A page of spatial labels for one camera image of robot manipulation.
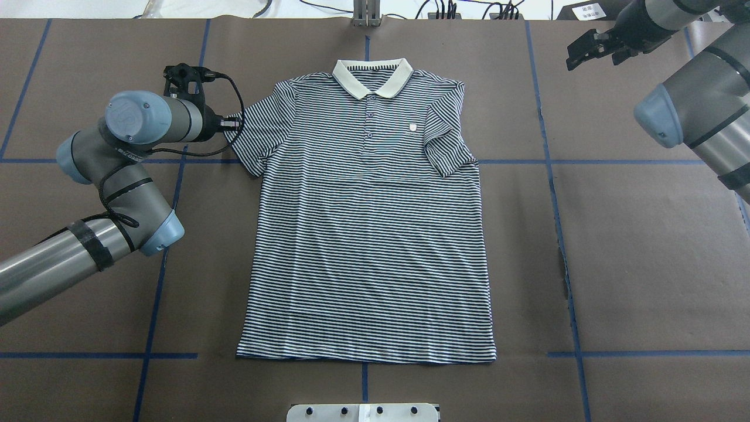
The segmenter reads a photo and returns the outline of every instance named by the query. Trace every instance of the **shirt sleeve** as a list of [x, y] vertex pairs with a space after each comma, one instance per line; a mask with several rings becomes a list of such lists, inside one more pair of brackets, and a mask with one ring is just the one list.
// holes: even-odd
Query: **shirt sleeve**
[[[283, 81], [276, 84], [270, 96], [244, 109], [245, 127], [232, 148], [253, 176], [263, 175], [268, 159], [286, 140], [294, 121], [294, 99], [293, 85]], [[224, 134], [231, 140], [235, 132]]]
[[452, 175], [464, 164], [476, 162], [461, 136], [461, 107], [464, 84], [430, 104], [424, 122], [424, 154], [442, 177]]

